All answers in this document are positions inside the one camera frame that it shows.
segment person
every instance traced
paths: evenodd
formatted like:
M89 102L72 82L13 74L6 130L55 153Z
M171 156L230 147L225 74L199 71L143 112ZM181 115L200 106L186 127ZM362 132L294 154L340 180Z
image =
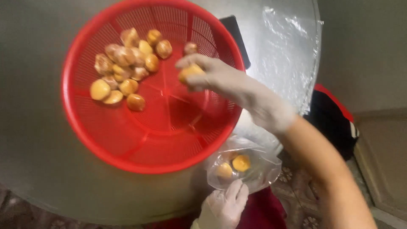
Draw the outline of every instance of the person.
M175 66L199 65L206 75L190 75L190 91L212 90L250 112L253 122L274 134L286 151L312 177L327 228L375 229L369 208L353 176L331 143L272 90L219 59L192 54ZM249 191L241 180L226 192L215 190L202 204L193 229L235 229Z

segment red plastic basket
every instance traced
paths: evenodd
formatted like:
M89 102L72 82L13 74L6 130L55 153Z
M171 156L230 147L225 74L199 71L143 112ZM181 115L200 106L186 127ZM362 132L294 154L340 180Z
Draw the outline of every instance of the red plastic basket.
M97 53L119 34L136 28L142 39L158 29L173 47L160 70L143 80L142 112L122 101L110 108L93 101L91 83ZM211 155L228 138L241 113L236 104L205 91L188 93L179 83L175 62L184 44L194 41L204 55L239 70L243 59L233 37L211 13L185 0L126 0L100 12L79 32L62 72L62 100L79 139L105 162L131 172L160 174L190 167Z

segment white latex glove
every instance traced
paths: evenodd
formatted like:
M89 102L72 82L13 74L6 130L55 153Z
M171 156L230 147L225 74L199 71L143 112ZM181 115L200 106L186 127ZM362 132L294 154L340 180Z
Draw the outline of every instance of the white latex glove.
M203 202L201 215L191 229L235 229L245 208L249 188L235 180L225 191L213 191Z
M209 89L222 95L248 110L254 124L272 134L285 132L293 123L295 113L292 107L246 73L230 67L219 59L201 54L185 56L175 66L185 68L192 63L199 65L206 75L187 77L186 82L190 90Z

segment black phone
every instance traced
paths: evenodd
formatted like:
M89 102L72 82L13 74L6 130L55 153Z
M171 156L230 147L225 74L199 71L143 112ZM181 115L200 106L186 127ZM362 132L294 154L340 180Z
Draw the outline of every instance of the black phone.
M232 37L236 41L237 46L239 46L240 53L243 57L243 62L245 63L245 68L248 69L250 67L250 60L249 56L247 55L245 44L243 43L242 34L240 33L239 26L237 25L236 17L232 15L227 18L221 18L219 20L232 35Z

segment round table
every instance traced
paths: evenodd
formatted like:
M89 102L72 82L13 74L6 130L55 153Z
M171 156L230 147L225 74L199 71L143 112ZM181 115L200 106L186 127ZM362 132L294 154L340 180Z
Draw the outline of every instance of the round table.
M0 3L2 95L0 183L30 203L82 221L125 225L186 214L210 189L202 164L141 175L95 157L61 106L61 67L78 30L114 0ZM193 1L222 18L235 15L252 67L263 6L319 19L313 0Z

